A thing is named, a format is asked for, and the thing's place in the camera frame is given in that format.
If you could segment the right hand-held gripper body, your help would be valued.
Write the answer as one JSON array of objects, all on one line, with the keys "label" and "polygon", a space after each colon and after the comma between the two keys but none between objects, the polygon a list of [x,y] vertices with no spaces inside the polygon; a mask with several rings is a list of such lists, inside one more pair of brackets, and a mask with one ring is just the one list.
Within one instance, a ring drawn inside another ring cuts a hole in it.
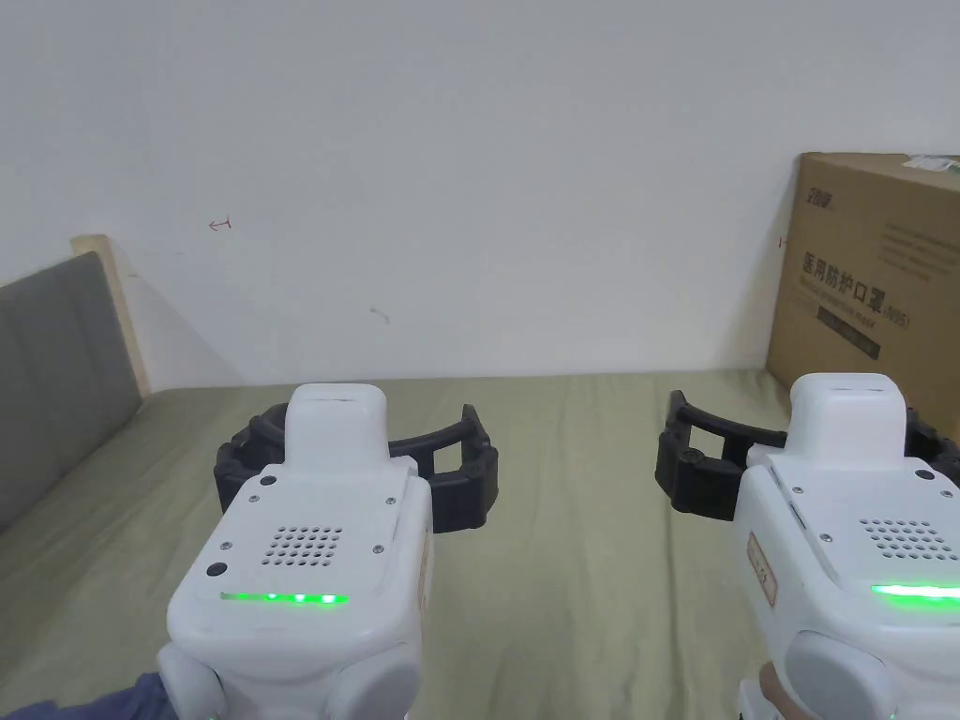
[{"label": "right hand-held gripper body", "polygon": [[783,448],[753,452],[734,516],[770,662],[816,719],[959,715],[959,501],[905,449],[896,385],[813,373]]}]

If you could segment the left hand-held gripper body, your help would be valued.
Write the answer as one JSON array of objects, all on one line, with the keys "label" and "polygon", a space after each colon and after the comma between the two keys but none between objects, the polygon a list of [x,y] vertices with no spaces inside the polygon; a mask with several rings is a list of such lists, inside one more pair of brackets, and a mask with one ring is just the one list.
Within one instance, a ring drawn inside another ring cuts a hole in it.
[{"label": "left hand-held gripper body", "polygon": [[406,719],[423,677],[432,502],[367,384],[298,387],[284,459],[238,490],[172,595],[179,719]]}]

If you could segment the person's right hand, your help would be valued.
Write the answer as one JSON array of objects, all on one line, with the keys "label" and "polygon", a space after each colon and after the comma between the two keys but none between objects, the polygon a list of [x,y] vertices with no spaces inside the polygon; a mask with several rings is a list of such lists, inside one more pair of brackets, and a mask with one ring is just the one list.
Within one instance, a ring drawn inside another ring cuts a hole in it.
[{"label": "person's right hand", "polygon": [[765,663],[758,674],[758,684],[761,695],[775,707],[786,707],[791,702],[786,688],[779,680],[771,662]]}]

